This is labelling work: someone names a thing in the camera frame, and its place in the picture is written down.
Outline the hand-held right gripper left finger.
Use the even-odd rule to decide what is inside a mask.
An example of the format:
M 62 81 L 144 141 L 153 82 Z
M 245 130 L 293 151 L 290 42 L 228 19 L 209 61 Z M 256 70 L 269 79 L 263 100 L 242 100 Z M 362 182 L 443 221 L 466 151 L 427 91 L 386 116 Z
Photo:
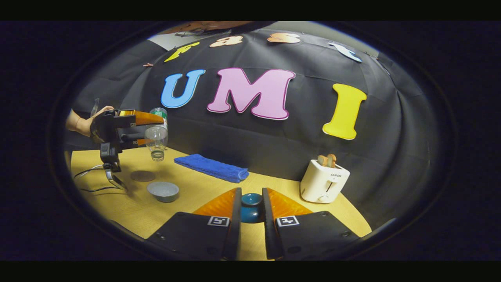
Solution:
M 237 260 L 242 189 L 229 190 L 193 213 L 177 212 L 146 245 L 173 260 Z

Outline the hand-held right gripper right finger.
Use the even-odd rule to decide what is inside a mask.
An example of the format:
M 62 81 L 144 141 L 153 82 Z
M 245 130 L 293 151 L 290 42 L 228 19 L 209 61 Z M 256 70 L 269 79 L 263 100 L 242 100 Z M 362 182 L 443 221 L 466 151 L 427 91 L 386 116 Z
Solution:
M 270 188 L 262 189 L 262 197 L 268 259 L 339 259 L 361 241 L 329 211 L 313 212 Z

